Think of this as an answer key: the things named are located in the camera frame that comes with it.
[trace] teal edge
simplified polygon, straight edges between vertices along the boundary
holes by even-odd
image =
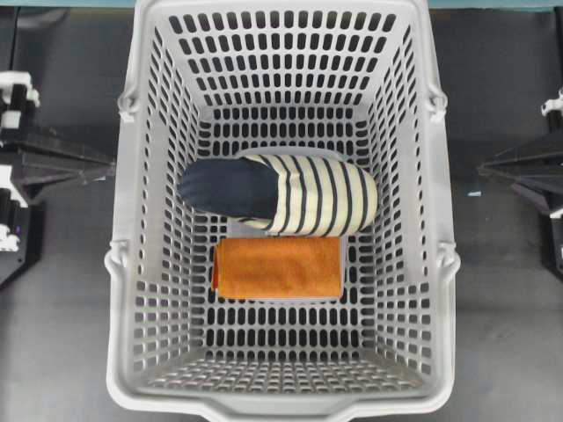
[[[545,11],[563,6],[563,0],[430,0],[436,9],[502,8],[527,11]],[[135,0],[0,0],[0,6],[45,7],[133,7]]]

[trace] table surface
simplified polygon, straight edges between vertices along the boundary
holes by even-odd
[[[433,414],[377,421],[559,422],[563,283],[540,263],[544,245],[534,208],[475,171],[486,157],[546,133],[539,105],[561,86],[554,16],[434,11],[432,19],[450,97],[454,221],[463,260],[456,383]],[[6,27],[0,19],[0,35]],[[131,11],[22,10],[14,65],[30,71],[41,92],[41,125],[115,152],[115,100],[131,27]],[[472,191],[482,196],[469,197]],[[0,289],[0,420],[202,420],[126,411],[107,394],[109,277],[102,261],[112,208],[112,180],[48,195],[42,239],[35,239],[40,261]]]

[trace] basket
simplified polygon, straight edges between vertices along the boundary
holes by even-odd
[[[120,97],[107,387],[218,421],[432,411],[454,376],[450,178],[421,0],[141,0]],[[186,207],[186,165],[329,149],[373,175],[337,302],[225,301],[228,221]]]

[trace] slipper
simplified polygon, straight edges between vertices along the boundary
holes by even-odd
[[[350,235],[371,224],[377,211],[376,182],[366,171],[317,156],[196,161],[179,193],[196,209],[294,236]]]
[[[345,236],[373,222],[375,180],[359,167],[330,158],[250,155],[278,174],[278,199],[271,219],[241,218],[265,231],[298,236]]]

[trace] orange towel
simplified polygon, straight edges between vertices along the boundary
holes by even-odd
[[[224,239],[212,288],[228,299],[340,296],[338,237]]]

